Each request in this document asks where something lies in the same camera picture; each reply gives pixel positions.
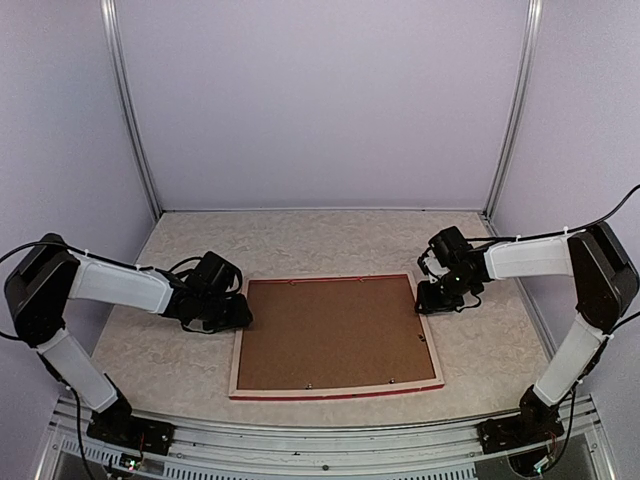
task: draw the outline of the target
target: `beige table surface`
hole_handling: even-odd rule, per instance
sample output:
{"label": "beige table surface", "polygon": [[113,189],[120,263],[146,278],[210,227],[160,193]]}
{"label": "beige table surface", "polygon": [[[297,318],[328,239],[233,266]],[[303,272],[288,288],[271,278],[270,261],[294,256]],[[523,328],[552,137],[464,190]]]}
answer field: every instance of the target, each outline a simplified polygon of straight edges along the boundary
{"label": "beige table surface", "polygon": [[[427,241],[457,225],[486,235],[474,213],[260,211],[167,213],[140,263],[169,268],[207,250],[245,276],[414,272]],[[390,425],[515,408],[546,367],[536,332],[511,281],[487,285],[483,305],[428,318],[446,385],[381,398],[306,402],[231,401],[233,333],[185,333],[178,321],[116,307],[94,352],[136,409],[269,425]]]}

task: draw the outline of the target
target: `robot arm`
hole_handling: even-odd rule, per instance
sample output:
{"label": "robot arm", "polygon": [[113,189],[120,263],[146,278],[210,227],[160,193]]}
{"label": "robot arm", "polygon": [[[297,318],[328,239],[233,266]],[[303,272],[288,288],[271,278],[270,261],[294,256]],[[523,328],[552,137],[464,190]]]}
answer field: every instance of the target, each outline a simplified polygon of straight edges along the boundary
{"label": "robot arm", "polygon": [[521,447],[564,433],[558,407],[599,360],[608,334],[638,293],[640,281],[608,224],[537,240],[473,248],[456,227],[429,241],[418,264],[428,280],[418,286],[416,311],[444,313],[464,308],[463,295],[477,297],[484,283],[514,277],[568,275],[575,280],[575,320],[547,370],[520,400],[520,414],[478,426],[485,453]]}
{"label": "robot arm", "polygon": [[208,252],[189,270],[171,272],[127,268],[67,248],[55,234],[45,235],[9,275],[5,296],[18,337],[34,348],[49,372],[74,388],[94,412],[90,437],[166,454],[173,427],[131,416],[131,406],[66,329],[67,299],[90,299],[139,308],[180,320],[194,320],[202,333],[248,326],[253,317],[239,294],[240,270]]}

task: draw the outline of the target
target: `metal corner post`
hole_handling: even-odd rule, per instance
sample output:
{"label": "metal corner post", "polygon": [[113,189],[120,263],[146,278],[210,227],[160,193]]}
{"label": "metal corner post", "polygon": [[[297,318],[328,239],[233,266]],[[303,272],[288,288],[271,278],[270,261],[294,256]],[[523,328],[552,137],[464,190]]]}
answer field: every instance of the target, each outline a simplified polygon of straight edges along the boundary
{"label": "metal corner post", "polygon": [[145,155],[140,137],[140,130],[136,120],[135,111],[133,109],[133,101],[131,92],[129,91],[129,83],[127,80],[127,71],[124,62],[124,52],[122,50],[122,42],[120,40],[120,30],[118,29],[118,16],[116,12],[115,0],[100,0],[102,8],[102,20],[107,36],[107,44],[111,55],[111,63],[116,77],[116,85],[122,106],[122,112],[127,126],[127,133],[131,141],[133,155],[138,169],[138,174],[142,180],[144,192],[149,203],[149,208],[156,221],[162,215],[162,206],[158,198],[158,192],[153,181],[149,162]]}
{"label": "metal corner post", "polygon": [[542,16],[542,0],[529,0],[529,9],[527,12],[527,23],[525,25],[524,41],[522,44],[522,55],[520,57],[520,66],[518,69],[518,77],[516,80],[516,89],[511,103],[511,111],[509,112],[509,122],[507,131],[502,142],[500,151],[500,159],[498,168],[493,178],[489,199],[484,209],[484,214],[491,220],[496,212],[500,194],[504,188],[507,179],[513,148],[515,146],[520,120],[527,95],[527,87],[529,86],[529,77],[533,67],[533,55],[538,41],[538,30],[540,28],[540,18]]}

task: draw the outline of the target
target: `cork board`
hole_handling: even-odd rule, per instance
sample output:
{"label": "cork board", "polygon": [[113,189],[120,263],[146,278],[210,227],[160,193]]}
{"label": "cork board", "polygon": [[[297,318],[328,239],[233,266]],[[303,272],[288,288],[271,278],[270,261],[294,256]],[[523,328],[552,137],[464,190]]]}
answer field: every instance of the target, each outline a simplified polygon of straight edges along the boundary
{"label": "cork board", "polygon": [[318,400],[444,385],[409,273],[252,279],[254,314],[236,332],[229,396]]}

